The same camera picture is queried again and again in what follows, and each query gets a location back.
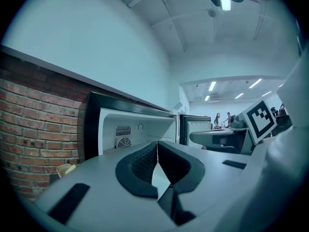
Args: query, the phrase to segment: light fixture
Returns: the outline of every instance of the light fixture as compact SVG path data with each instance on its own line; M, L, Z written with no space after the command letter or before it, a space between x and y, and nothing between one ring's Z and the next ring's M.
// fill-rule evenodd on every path
M271 92L271 91L270 91ZM267 92L266 94L264 94L264 95L262 95L262 96L266 96L266 95L268 95L270 92Z
M235 99L239 98L239 97L242 96L242 95L243 95L243 93L241 93L240 95L237 95L237 96L235 97Z
M262 79L257 80L255 83L253 83L249 88L253 88L255 85L257 85Z
M222 10L230 11L231 10L231 0L221 0Z
M212 82L211 83L211 86L209 87L209 91L212 91L214 86L216 85L217 82Z

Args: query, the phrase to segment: brick wall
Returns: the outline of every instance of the brick wall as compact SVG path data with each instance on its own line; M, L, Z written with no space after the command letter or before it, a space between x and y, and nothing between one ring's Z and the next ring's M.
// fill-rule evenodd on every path
M0 160L22 196L35 200L56 166L78 163L78 108L91 90L132 101L0 53Z

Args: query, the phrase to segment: yellow object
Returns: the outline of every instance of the yellow object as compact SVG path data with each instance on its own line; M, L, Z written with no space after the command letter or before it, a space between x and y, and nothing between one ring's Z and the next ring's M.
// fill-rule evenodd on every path
M57 167L57 173L59 175L60 178L62 178L63 176L67 175L68 173L70 173L71 171L73 171L76 168L75 165L71 165L71 164L63 164Z

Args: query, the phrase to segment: ceiling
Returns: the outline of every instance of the ceiling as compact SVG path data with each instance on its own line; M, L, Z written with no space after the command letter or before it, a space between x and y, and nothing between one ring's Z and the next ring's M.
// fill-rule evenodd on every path
M189 102L205 101L207 95L210 96L207 102L251 102L262 97L269 91L276 93L279 85L284 81L278 79L263 79L254 87L249 88L258 80L230 80L218 81L213 89L209 91L211 82L202 84L191 84L183 86ZM244 93L238 99L235 99L240 93Z
M257 41L275 48L289 46L291 39L296 43L296 31L288 27L287 13L278 0L232 2L231 11L215 7L210 0L122 1L152 28L169 56L226 40Z

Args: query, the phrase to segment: fan vent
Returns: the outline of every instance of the fan vent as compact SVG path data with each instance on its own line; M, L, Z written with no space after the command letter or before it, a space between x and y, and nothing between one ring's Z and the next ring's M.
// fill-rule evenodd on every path
M131 135L130 126L117 126L116 127L116 137L123 137Z
M117 148L128 147L131 145L131 140L127 137L122 138L117 145Z

